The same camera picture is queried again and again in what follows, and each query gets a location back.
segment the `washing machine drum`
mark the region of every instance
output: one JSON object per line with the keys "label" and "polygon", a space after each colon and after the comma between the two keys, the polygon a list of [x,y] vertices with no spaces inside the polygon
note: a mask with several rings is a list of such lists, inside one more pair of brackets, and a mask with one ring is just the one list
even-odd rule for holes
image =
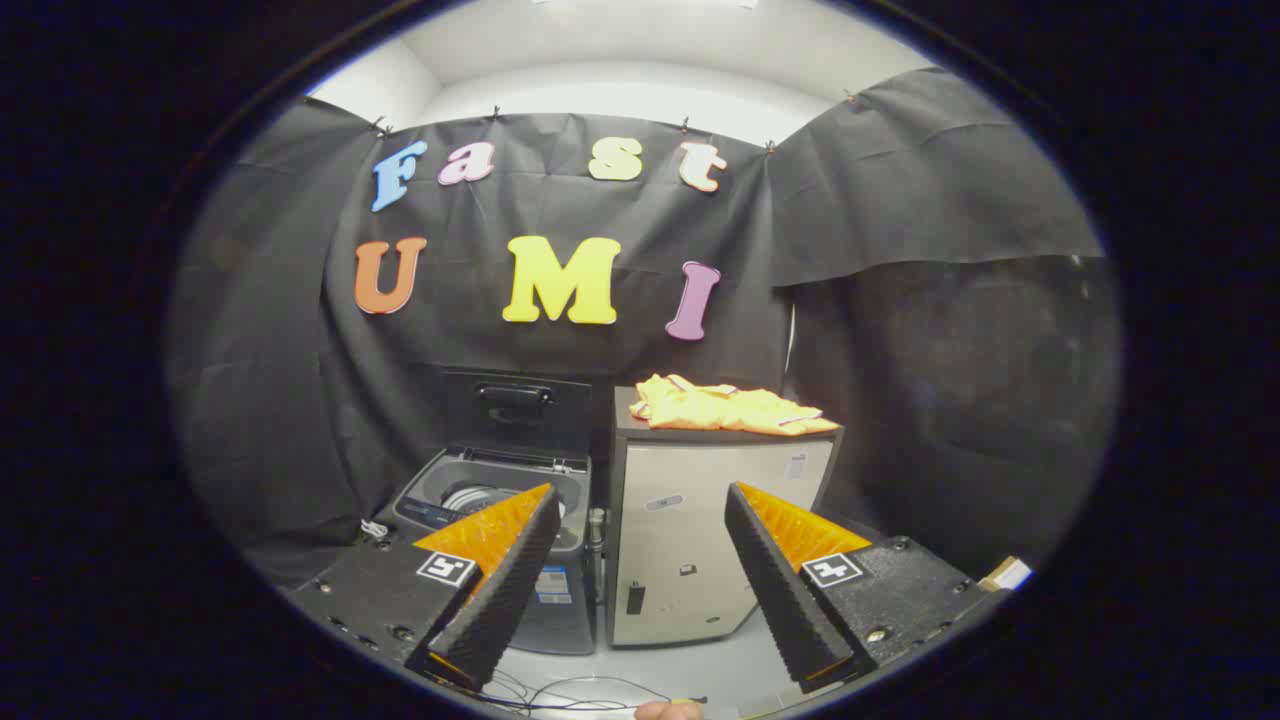
{"label": "washing machine drum", "polygon": [[[444,491],[440,506],[463,515],[479,512],[490,505],[502,502],[508,497],[520,495],[520,491],[511,488],[495,488],[475,483],[458,483]],[[559,502],[561,519],[564,519],[564,502]]]}

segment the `washing machine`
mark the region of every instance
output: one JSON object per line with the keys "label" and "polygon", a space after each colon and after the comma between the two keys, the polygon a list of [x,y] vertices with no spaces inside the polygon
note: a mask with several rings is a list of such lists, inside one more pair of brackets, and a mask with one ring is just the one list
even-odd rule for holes
{"label": "washing machine", "polygon": [[591,386],[445,373],[449,445],[390,505],[397,529],[435,532],[507,497],[552,483],[561,529],[511,647],[595,650],[595,579],[586,533],[591,497]]}

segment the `washing machine handle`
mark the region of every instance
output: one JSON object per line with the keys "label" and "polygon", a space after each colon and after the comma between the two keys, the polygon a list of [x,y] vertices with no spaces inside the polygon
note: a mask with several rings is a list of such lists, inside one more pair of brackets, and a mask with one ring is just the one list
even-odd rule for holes
{"label": "washing machine handle", "polygon": [[550,388],[492,383],[477,384],[476,398],[506,407],[541,407],[556,401]]}

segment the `black wire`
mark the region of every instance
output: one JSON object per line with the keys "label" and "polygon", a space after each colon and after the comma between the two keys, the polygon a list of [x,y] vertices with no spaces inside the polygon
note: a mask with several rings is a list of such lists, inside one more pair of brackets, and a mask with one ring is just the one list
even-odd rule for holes
{"label": "black wire", "polygon": [[[529,702],[532,703],[535,700],[538,700],[538,696],[543,694],[543,691],[545,691],[547,688],[556,687],[556,685],[558,685],[561,683],[572,683],[575,680],[617,680],[620,683],[626,683],[628,685],[635,685],[635,687],[640,688],[641,691],[644,691],[644,692],[646,692],[649,694],[655,694],[655,696],[660,697],[662,700],[664,700],[667,702],[671,702],[669,697],[659,693],[655,689],[646,688],[646,687],[641,685],[640,683],[634,683],[631,680],[627,680],[626,678],[614,678],[612,675],[582,675],[580,678],[564,678],[563,680],[556,680],[556,682],[552,682],[552,683],[547,683],[545,685],[543,685],[541,688],[539,688],[538,692],[534,693],[534,697],[529,698]],[[618,708],[614,708],[614,710],[625,710],[625,708],[618,707]]]}
{"label": "black wire", "polygon": [[[515,682],[517,685],[520,685],[525,691],[532,689],[529,685],[526,685],[524,682],[521,682],[520,678],[516,678],[511,673],[507,673],[504,670],[497,670],[497,669],[495,669],[495,671],[497,673],[502,673],[503,675],[506,675],[507,678],[509,678],[512,682]],[[616,680],[616,682],[620,682],[620,683],[627,683],[628,685],[635,685],[635,687],[645,691],[646,693],[655,694],[655,696],[666,700],[667,702],[671,702],[669,697],[667,697],[667,696],[664,696],[664,694],[662,694],[662,693],[659,693],[659,692],[657,692],[657,691],[654,691],[652,688],[646,688],[646,687],[641,685],[640,683],[636,683],[636,682],[632,682],[632,680],[627,680],[626,678],[616,678],[616,676],[612,676],[612,675],[582,675],[582,676],[579,676],[579,678],[564,678],[562,680],[554,680],[554,682],[547,683],[545,685],[543,685],[541,688],[539,688],[534,693],[532,697],[527,697],[527,698],[522,693],[520,693],[515,688],[512,688],[511,685],[507,685],[506,683],[503,683],[500,680],[494,680],[499,685],[502,685],[502,687],[507,688],[508,691],[511,691],[513,694],[520,696],[520,698],[521,698],[522,702],[516,702],[513,700],[490,696],[490,694],[486,694],[486,693],[483,693],[483,692],[470,691],[470,689],[466,689],[466,688],[462,688],[462,687],[460,687],[458,689],[461,689],[462,692],[465,692],[467,694],[471,694],[471,696],[476,697],[477,700],[488,702],[490,705],[522,708],[525,711],[525,715],[529,716],[529,717],[532,717],[532,711],[534,710],[568,710],[568,711],[572,711],[572,712],[604,712],[604,711],[611,711],[611,710],[636,710],[636,708],[640,707],[639,705],[626,705],[626,703],[616,701],[616,700],[576,700],[576,698],[572,698],[570,696],[564,696],[564,694],[559,694],[559,693],[553,693],[553,692],[548,691],[548,688],[552,688],[552,687],[558,685],[561,683],[572,683],[572,682],[577,682],[577,680]],[[568,705],[534,705],[532,701],[536,700],[538,696],[540,696],[543,693],[547,693],[547,694],[554,696],[554,697],[561,697],[561,698],[564,698],[564,700],[572,700],[573,702],[571,702]],[[573,707],[575,705],[605,705],[605,703],[608,703],[608,705],[616,705],[617,707]]]}

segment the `white floor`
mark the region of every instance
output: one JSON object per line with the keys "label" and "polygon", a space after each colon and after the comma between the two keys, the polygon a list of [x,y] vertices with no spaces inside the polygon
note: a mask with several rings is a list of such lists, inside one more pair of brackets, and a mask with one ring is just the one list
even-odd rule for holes
{"label": "white floor", "polygon": [[[705,720],[751,717],[806,698],[787,676],[759,609],[724,639],[680,647],[611,648],[604,638],[603,615],[596,628],[594,655],[543,655],[508,648],[498,664],[494,682],[485,685],[484,692],[520,701],[520,693],[527,698],[548,683],[568,680],[548,688],[534,703],[570,705],[575,701],[608,700],[637,706],[662,700],[628,683],[603,676],[623,678],[672,698],[707,697],[703,706]],[[580,703],[570,710],[534,710],[531,716],[548,720],[623,720],[635,714],[635,710],[616,708],[616,705],[579,710],[589,707],[593,706]]]}

